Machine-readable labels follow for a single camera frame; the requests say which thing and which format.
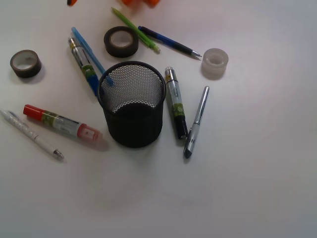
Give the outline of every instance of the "silver pen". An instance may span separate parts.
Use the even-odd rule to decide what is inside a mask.
[[[192,128],[190,128],[190,131],[189,131],[189,134],[187,137],[186,145],[184,148],[184,155],[185,155],[186,159],[189,159],[189,157],[191,157],[191,155],[193,153],[195,142],[196,142],[196,139],[197,139],[197,136],[199,133],[200,123],[202,122],[208,93],[209,93],[209,87],[206,86],[204,89],[202,98],[200,100],[200,103],[199,103],[199,107],[198,107],[198,110],[196,113],[194,124],[193,124]]]

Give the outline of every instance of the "green pencil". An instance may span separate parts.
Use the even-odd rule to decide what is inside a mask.
[[[115,9],[114,7],[112,7],[112,11],[113,13],[119,17],[128,27],[130,27],[132,30],[134,30],[140,40],[149,48],[153,49],[155,52],[160,52],[159,47],[156,46],[156,44],[154,44],[154,42],[152,40],[150,40],[142,31],[140,31],[131,21],[128,20],[128,18],[126,18],[120,11],[118,11],[117,9]]]

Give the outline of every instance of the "tape roll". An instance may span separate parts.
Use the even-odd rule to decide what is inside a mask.
[[[139,48],[137,33],[126,26],[117,26],[108,30],[104,42],[108,53],[118,58],[129,57]]]
[[[10,61],[10,65],[15,74],[20,78],[30,78],[37,75],[42,63],[38,55],[31,50],[24,50],[16,53]]]

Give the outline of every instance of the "white pen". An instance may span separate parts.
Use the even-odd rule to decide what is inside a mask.
[[[64,156],[55,147],[44,141],[39,135],[29,129],[28,125],[23,123],[13,112],[0,110],[0,114],[9,123],[18,128],[23,134],[27,135],[35,144],[40,146],[43,150],[53,155],[60,162],[64,161]]]
[[[190,131],[189,131],[189,134],[188,134],[188,137],[187,137],[187,140],[186,140],[186,145],[185,145],[185,148],[184,148],[184,155],[185,155],[186,159],[189,159],[189,157],[191,157],[191,155],[193,153],[194,146],[195,146],[195,143],[196,143],[196,139],[198,137],[200,123],[202,122],[203,113],[204,113],[204,109],[205,109],[208,93],[209,93],[209,87],[206,86],[205,89],[204,89],[202,98],[200,100],[200,103],[199,103],[199,107],[198,107],[198,110],[197,110],[197,113],[196,113],[194,124],[193,124],[192,128],[190,128]]]

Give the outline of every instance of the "clear tape roll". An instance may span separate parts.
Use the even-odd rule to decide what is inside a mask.
[[[202,70],[209,75],[221,75],[226,71],[229,57],[221,49],[212,48],[204,53]]]

